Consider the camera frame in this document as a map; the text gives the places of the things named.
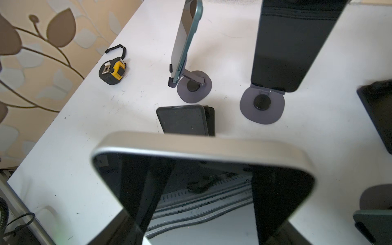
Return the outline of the silver-edged black phone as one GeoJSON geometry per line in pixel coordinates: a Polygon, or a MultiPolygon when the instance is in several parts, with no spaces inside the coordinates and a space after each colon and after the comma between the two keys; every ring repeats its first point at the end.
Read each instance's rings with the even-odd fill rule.
{"type": "Polygon", "coordinates": [[[253,205],[240,219],[266,245],[316,186],[307,154],[277,141],[121,131],[90,159],[121,206],[95,244],[140,245],[253,205]]]}

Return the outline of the dark phone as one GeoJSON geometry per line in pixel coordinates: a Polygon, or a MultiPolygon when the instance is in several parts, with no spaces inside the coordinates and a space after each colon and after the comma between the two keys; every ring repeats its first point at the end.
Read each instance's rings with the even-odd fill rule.
{"type": "Polygon", "coordinates": [[[185,1],[170,59],[168,86],[175,88],[185,68],[187,53],[203,15],[202,0],[185,1]]]}

